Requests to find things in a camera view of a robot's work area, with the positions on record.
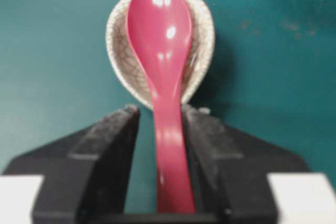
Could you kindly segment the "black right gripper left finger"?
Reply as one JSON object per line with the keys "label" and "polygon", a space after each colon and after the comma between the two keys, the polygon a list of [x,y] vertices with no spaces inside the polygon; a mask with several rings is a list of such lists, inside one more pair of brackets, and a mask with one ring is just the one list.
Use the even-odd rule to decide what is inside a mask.
{"label": "black right gripper left finger", "polygon": [[135,105],[14,157],[1,174],[1,223],[87,223],[125,208]]}

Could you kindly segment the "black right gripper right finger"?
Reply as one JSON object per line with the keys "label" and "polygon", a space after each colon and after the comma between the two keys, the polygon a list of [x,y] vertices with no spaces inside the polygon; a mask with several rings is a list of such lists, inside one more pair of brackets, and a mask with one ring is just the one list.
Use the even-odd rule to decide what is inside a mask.
{"label": "black right gripper right finger", "polygon": [[198,213],[220,223],[335,223],[335,190],[298,154],[183,105]]}

